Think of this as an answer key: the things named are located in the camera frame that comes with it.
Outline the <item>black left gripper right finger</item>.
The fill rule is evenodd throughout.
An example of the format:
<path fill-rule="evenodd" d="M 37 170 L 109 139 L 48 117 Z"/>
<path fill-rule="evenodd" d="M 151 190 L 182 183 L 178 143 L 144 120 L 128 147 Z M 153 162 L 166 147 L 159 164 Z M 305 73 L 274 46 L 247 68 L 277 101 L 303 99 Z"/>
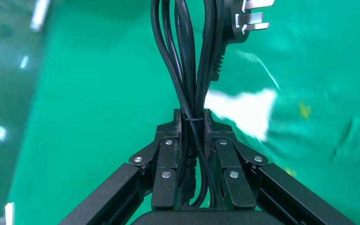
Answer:
<path fill-rule="evenodd" d="M 352 221 L 204 111 L 205 147 L 224 225 L 350 225 Z"/>

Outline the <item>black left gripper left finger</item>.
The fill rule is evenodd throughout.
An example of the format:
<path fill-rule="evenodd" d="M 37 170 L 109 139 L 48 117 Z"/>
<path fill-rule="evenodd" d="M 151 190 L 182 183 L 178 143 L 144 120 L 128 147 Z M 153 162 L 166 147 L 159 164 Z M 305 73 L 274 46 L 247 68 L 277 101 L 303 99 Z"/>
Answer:
<path fill-rule="evenodd" d="M 123 163 L 75 207 L 61 225 L 125 225 L 145 196 L 164 194 L 159 209 L 172 210 L 177 195 L 177 169 L 181 156 L 181 112 L 157 126 L 154 140 Z"/>

